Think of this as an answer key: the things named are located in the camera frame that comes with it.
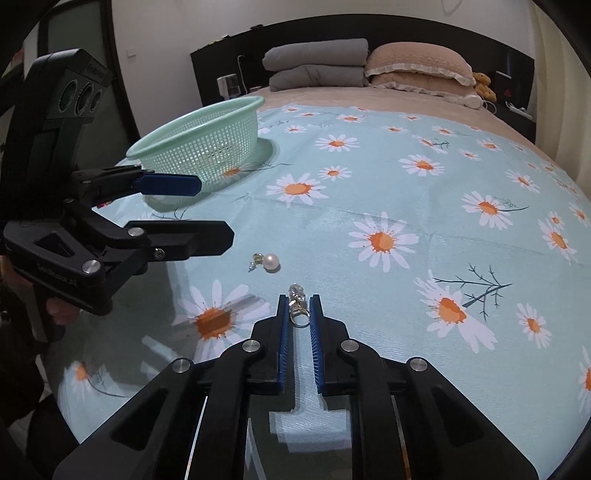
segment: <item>dark object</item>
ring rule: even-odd
[[[76,8],[79,5],[88,2],[98,1],[100,3],[100,24],[102,26],[103,45],[105,50],[106,67],[110,72],[113,72],[111,80],[111,88],[115,95],[115,102],[123,125],[129,139],[129,144],[132,145],[139,140],[139,131],[135,123],[134,114],[131,111],[131,105],[125,91],[123,82],[123,75],[119,65],[119,57],[117,54],[117,46],[115,42],[115,30],[113,27],[113,8],[111,0],[69,0],[61,5],[52,8],[46,15],[43,16],[39,22],[39,33],[37,37],[37,53],[39,56],[47,55],[48,48],[48,26],[51,19],[60,15],[64,11]]]
[[[0,183],[0,252],[35,285],[47,340],[63,329],[44,306],[58,297],[97,315],[148,262],[221,255],[234,234],[225,222],[129,222],[124,228],[91,207],[134,193],[195,195],[200,180],[124,166],[74,170],[73,152],[93,103],[111,74],[84,50],[37,59],[27,95],[14,111]]]
[[[202,410],[189,480],[242,478],[249,398],[283,390],[288,326],[282,295],[277,315],[256,322],[250,340],[215,360],[175,360],[74,450],[54,480],[181,480]]]
[[[43,478],[50,479],[60,462],[71,454],[78,441],[53,395],[44,398],[33,412],[27,435],[27,460]]]
[[[503,120],[511,128],[517,130],[527,140],[535,143],[536,124],[529,118],[509,110],[504,103],[495,103],[495,116]]]
[[[272,72],[263,68],[262,59],[271,48],[290,43],[344,38],[366,38],[370,51],[396,41],[442,45],[462,55],[474,72],[505,71],[509,65],[512,77],[522,87],[522,97],[527,100],[530,98],[534,59],[499,41],[464,28],[421,18],[342,14],[267,25],[194,51],[191,60],[201,100],[204,105],[222,100],[217,91],[216,79],[234,71],[239,55],[245,55],[242,71],[246,88],[267,86]]]
[[[532,464],[435,367],[381,358],[310,300],[318,392],[350,395],[354,480],[407,478],[397,415],[413,479],[537,480]]]

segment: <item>jewelry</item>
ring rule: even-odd
[[[296,328],[306,328],[308,325],[310,325],[310,312],[308,311],[308,303],[306,302],[306,294],[304,293],[304,289],[297,283],[294,283],[290,287],[289,298],[290,322]],[[296,323],[295,318],[299,315],[308,317],[308,323],[305,325]]]
[[[252,256],[252,262],[248,266],[248,271],[253,271],[257,265],[262,265],[267,271],[274,271],[279,268],[279,264],[279,257],[275,254],[254,254]]]

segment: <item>white daisy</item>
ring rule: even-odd
[[[349,179],[351,173],[346,167],[326,167],[320,170],[318,176],[324,180],[331,179],[335,181],[336,179]]]
[[[564,230],[564,220],[562,220],[562,217],[560,217],[557,212],[550,212],[548,214],[548,222],[558,230]]]
[[[439,175],[445,171],[445,167],[438,162],[423,155],[409,155],[410,160],[402,158],[399,160],[402,167],[410,174],[418,172],[419,177],[424,177],[429,172],[431,175]]]
[[[589,226],[589,217],[579,205],[569,203],[569,209],[574,213],[574,216],[579,219],[579,222],[581,222],[584,226]]]
[[[326,195],[321,194],[318,190],[325,189],[324,185],[319,185],[319,181],[315,179],[308,179],[309,173],[300,177],[298,181],[294,180],[291,174],[281,177],[277,180],[277,185],[267,185],[267,195],[280,194],[279,200],[286,202],[287,206],[291,206],[296,198],[299,198],[303,203],[312,205],[313,199],[327,199]]]
[[[546,240],[550,249],[553,250],[554,248],[558,248],[558,251],[560,251],[562,256],[570,263],[570,259],[574,258],[577,251],[574,248],[569,247],[569,241],[562,236],[559,228],[549,222],[544,223],[542,220],[538,220],[538,224],[543,233],[542,238]]]
[[[401,233],[406,227],[406,222],[397,220],[392,225],[388,223],[388,214],[382,212],[380,226],[378,227],[374,219],[367,213],[365,214],[365,223],[355,222],[355,226],[361,232],[350,232],[349,235],[359,238],[359,241],[351,242],[351,248],[363,248],[358,256],[360,262],[367,259],[370,267],[376,267],[379,260],[382,259],[382,270],[390,270],[390,257],[402,268],[409,268],[408,262],[400,254],[406,252],[413,254],[415,251],[405,245],[414,245],[418,243],[418,237],[414,233]]]
[[[338,137],[329,135],[328,138],[319,138],[316,140],[316,146],[320,147],[321,150],[328,149],[329,152],[340,152],[341,150],[348,152],[351,148],[359,148],[357,139],[355,137],[346,138],[345,134]]]
[[[505,174],[507,177],[513,180],[513,182],[521,185],[525,189],[528,189],[530,192],[540,192],[540,187],[538,187],[528,175],[522,175],[521,173],[513,170],[507,170]]]
[[[479,140],[478,144],[481,147],[486,148],[487,150],[490,150],[493,152],[502,152],[501,148],[490,138],[488,138],[486,140]]]
[[[361,118],[360,116],[355,116],[355,115],[339,115],[337,118],[337,120],[343,120],[345,122],[351,123],[351,124],[358,124],[361,122],[365,122],[365,120],[363,118]]]
[[[538,316],[538,312],[529,303],[525,307],[518,303],[517,308],[519,309],[519,312],[516,313],[519,324],[524,327],[523,333],[527,333],[528,340],[535,340],[538,348],[548,348],[552,334],[543,328],[543,325],[546,325],[544,317]]]
[[[453,130],[449,130],[448,128],[440,127],[438,125],[431,127],[431,130],[437,132],[438,134],[445,135],[446,137],[456,137],[456,133]]]
[[[591,413],[591,361],[589,360],[589,354],[587,349],[583,347],[583,362],[579,362],[579,368],[581,369],[581,375],[579,377],[579,384],[581,385],[581,391],[579,392],[579,400],[581,406],[579,411],[583,410],[588,415]]]
[[[384,130],[388,130],[389,132],[393,132],[395,134],[403,134],[408,132],[408,130],[406,128],[402,128],[402,127],[389,127],[388,125],[384,125],[382,127]]]
[[[290,125],[289,127],[285,128],[286,134],[302,134],[306,131],[304,127],[300,125]]]
[[[187,324],[178,332],[177,340],[199,338],[194,351],[180,352],[192,356],[194,362],[217,358],[226,348],[250,338],[255,322],[269,313],[269,303],[248,296],[246,285],[238,285],[222,301],[222,284],[215,280],[211,306],[197,288],[191,286],[190,292],[193,301],[179,299],[178,305],[184,312],[177,315],[172,325]],[[193,342],[187,342],[183,349],[193,346]]]
[[[72,391],[80,396],[82,401],[86,400],[86,392],[92,390],[90,386],[90,375],[85,362],[73,362],[68,369],[72,375]]]
[[[474,161],[481,161],[482,159],[476,155],[475,153],[472,153],[468,150],[460,150],[460,153],[462,155],[464,155],[466,158],[469,158],[470,160],[474,160]]]
[[[434,142],[432,142],[428,138],[421,137],[420,135],[413,135],[413,138],[418,140],[418,142],[421,145],[424,145],[425,147],[432,148],[437,153],[443,153],[443,154],[447,155],[447,152],[445,150],[442,150],[438,145],[436,145]]]
[[[428,332],[437,332],[439,338],[445,337],[457,325],[462,338],[470,345],[474,353],[478,353],[479,342],[489,350],[494,350],[497,340],[495,334],[474,317],[470,316],[462,306],[462,291],[450,292],[449,286],[441,288],[433,273],[429,270],[426,282],[417,278],[415,285],[418,292],[425,298],[421,299],[429,307],[429,315],[435,322],[427,327]]]
[[[488,224],[491,228],[497,227],[499,230],[503,230],[508,228],[509,225],[513,225],[513,222],[509,220],[511,214],[503,212],[500,202],[490,195],[483,198],[478,192],[472,192],[472,195],[465,193],[462,200],[466,202],[466,205],[462,205],[465,211],[468,213],[481,213],[478,222],[480,226]]]

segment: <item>mesh basket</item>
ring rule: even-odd
[[[219,180],[252,153],[258,136],[256,110],[263,97],[216,103],[163,125],[136,142],[127,157],[158,173]]]

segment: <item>black headboard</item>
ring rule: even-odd
[[[395,41],[434,43],[455,50],[474,72],[508,73],[518,87],[514,104],[527,106],[534,79],[534,59],[492,38],[464,28],[398,15],[344,14],[300,18],[225,37],[191,53],[203,105],[219,102],[218,77],[239,73],[240,62],[247,89],[268,86],[272,72],[261,63],[265,53],[288,43],[366,38],[369,49]]]

